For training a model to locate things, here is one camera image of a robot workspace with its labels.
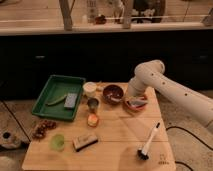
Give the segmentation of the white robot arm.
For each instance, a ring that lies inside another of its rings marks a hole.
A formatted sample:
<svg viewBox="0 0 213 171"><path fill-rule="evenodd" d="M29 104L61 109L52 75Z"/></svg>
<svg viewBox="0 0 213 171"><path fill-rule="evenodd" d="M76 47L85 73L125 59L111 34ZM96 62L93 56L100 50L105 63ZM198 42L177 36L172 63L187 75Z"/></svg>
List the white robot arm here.
<svg viewBox="0 0 213 171"><path fill-rule="evenodd" d="M164 72L165 65L161 60L140 63L134 69L134 77L128 82L126 96L144 95L150 86L183 107L213 133L213 99L172 81L164 76Z"/></svg>

